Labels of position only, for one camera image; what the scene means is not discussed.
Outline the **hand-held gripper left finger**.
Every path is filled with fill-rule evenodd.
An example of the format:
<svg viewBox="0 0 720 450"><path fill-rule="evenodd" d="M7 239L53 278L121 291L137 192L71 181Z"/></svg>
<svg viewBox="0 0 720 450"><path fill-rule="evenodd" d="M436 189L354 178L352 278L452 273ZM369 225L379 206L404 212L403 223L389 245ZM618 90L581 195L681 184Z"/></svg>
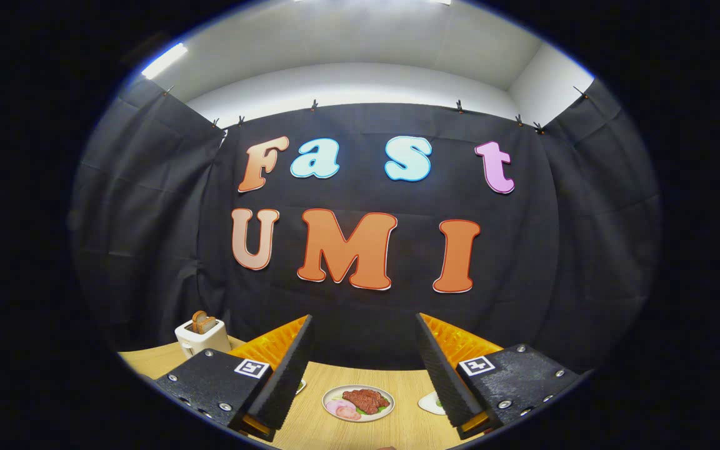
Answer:
<svg viewBox="0 0 720 450"><path fill-rule="evenodd" d="M176 328L176 344L142 351L142 375L214 426L272 441L308 367L313 328L308 314L239 342L225 320L195 314Z"/></svg>

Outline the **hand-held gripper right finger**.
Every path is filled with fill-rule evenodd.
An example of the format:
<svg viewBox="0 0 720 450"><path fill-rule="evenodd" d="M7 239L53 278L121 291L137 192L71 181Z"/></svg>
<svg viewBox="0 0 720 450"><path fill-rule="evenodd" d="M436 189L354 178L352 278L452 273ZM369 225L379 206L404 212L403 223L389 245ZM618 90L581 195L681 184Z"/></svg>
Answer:
<svg viewBox="0 0 720 450"><path fill-rule="evenodd" d="M522 421L586 378L526 344L500 347L428 314L415 319L418 351L461 439Z"/></svg>

